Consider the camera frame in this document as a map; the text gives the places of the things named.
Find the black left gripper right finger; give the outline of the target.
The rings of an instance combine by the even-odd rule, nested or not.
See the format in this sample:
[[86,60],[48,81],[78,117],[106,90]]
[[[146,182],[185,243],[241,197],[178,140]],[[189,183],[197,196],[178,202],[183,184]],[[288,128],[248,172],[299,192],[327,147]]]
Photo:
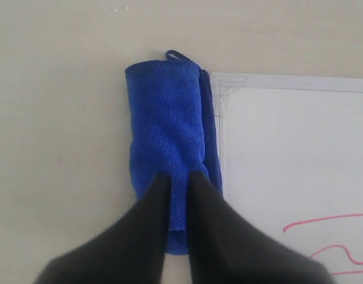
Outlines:
[[324,265],[243,219],[202,172],[188,178],[187,239],[193,283],[334,283]]

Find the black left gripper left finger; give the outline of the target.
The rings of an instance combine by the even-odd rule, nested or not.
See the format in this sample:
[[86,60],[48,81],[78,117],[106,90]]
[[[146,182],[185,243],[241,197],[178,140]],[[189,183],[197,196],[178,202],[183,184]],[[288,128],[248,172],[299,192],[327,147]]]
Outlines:
[[36,283],[160,283],[168,236],[171,179],[158,173],[114,225],[51,260]]

